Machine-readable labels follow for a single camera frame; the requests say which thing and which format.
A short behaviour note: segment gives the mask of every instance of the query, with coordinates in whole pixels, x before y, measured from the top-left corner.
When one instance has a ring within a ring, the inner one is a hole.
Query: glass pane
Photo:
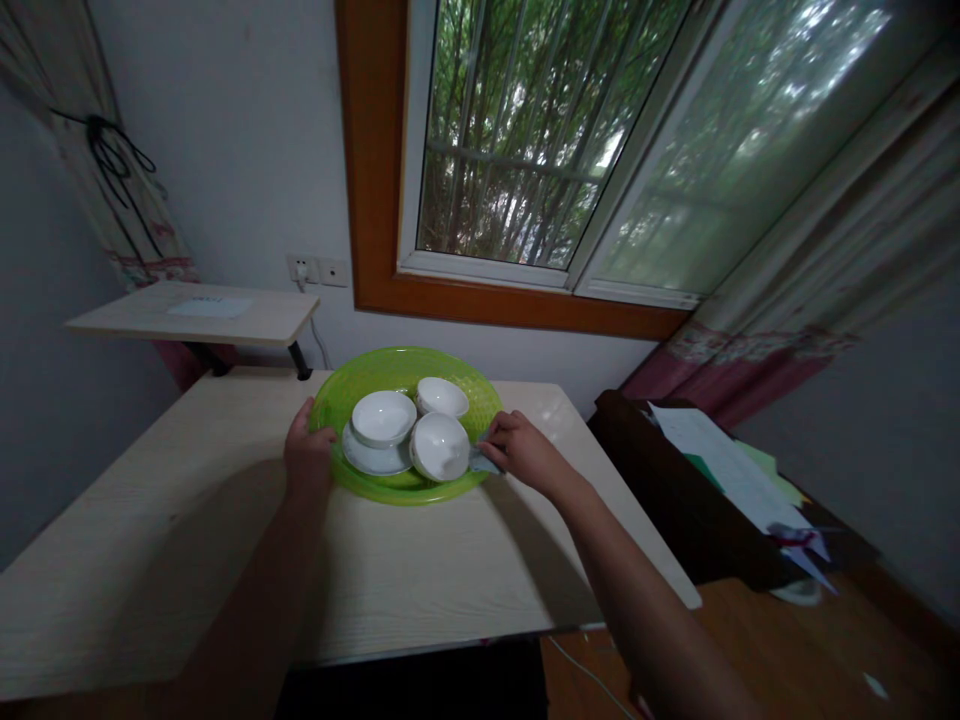
[[[750,3],[597,277],[712,292],[895,84],[844,85],[891,18],[882,5]]]
[[[566,269],[686,0],[442,0],[419,250]]]

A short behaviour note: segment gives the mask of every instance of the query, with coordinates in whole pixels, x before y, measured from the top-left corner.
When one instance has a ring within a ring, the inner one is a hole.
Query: light wood desk
[[[249,299],[253,303],[237,317],[174,315],[169,310],[198,296]],[[299,378],[310,377],[297,338],[320,298],[309,293],[275,292],[182,282],[158,282],[74,318],[65,327],[86,335],[174,340],[184,343],[222,376],[230,368],[204,343],[285,347]]]
[[[287,427],[329,373],[201,379],[0,576],[0,700],[180,670],[273,514]],[[687,607],[700,597],[556,385],[494,383],[596,486]],[[398,508],[338,488],[302,662],[362,659],[601,621],[552,506],[491,477]]]

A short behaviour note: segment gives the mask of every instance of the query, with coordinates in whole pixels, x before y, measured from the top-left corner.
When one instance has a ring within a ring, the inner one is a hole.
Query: wooden window frame
[[[337,0],[354,306],[437,320],[669,338],[684,310],[398,271],[406,115],[406,0]]]

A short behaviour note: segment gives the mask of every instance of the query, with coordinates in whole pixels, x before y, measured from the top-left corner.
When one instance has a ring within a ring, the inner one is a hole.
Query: black table leg
[[[294,342],[288,349],[294,365],[297,366],[297,380],[309,380],[313,369],[307,367],[307,361],[303,359],[303,353],[300,351],[300,343]]]
[[[223,377],[230,372],[231,366],[221,360],[220,356],[208,348],[206,343],[185,340],[183,344],[190,349],[190,352],[194,354],[197,360],[213,370],[214,377]]]

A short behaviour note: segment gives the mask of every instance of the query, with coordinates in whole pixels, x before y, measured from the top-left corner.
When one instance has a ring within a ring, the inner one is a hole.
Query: power cord
[[[306,268],[297,268],[297,289],[304,295],[307,294],[307,291],[303,288],[303,281],[306,279],[306,274]],[[320,333],[317,332],[317,325],[313,321],[313,315],[310,316],[310,330],[313,332],[313,339],[317,341],[317,346],[320,348],[320,355],[323,356],[323,369],[333,370],[333,363],[330,362],[330,356],[327,354],[327,346],[324,345],[323,338],[320,337]]]
[[[627,708],[625,708],[625,707],[623,706],[623,703],[621,703],[619,700],[617,700],[617,696],[614,695],[612,692],[610,692],[610,688],[608,688],[606,685],[604,685],[604,684],[603,684],[603,681],[602,681],[600,678],[598,678],[598,677],[597,677],[596,675],[594,675],[592,672],[590,672],[589,670],[587,670],[583,665],[581,665],[581,664],[578,663],[576,660],[574,660],[572,657],[570,657],[570,654],[569,654],[566,650],[564,650],[562,647],[560,647],[560,643],[558,643],[558,642],[557,642],[556,640],[554,640],[552,637],[548,637],[547,640],[549,640],[550,642],[553,643],[553,646],[554,646],[555,648],[557,648],[557,650],[560,651],[560,654],[561,654],[561,655],[563,655],[567,660],[569,660],[570,662],[572,662],[572,663],[573,663],[574,665],[576,665],[578,668],[580,668],[581,670],[583,670],[584,673],[586,673],[597,685],[599,685],[600,688],[601,688],[607,695],[610,696],[610,699],[613,700],[614,703],[616,703],[617,707],[620,708],[620,712],[622,712],[624,715],[626,715],[628,718],[630,718],[630,720],[636,720],[636,718],[634,717],[633,713],[630,712],[629,710],[627,710]]]

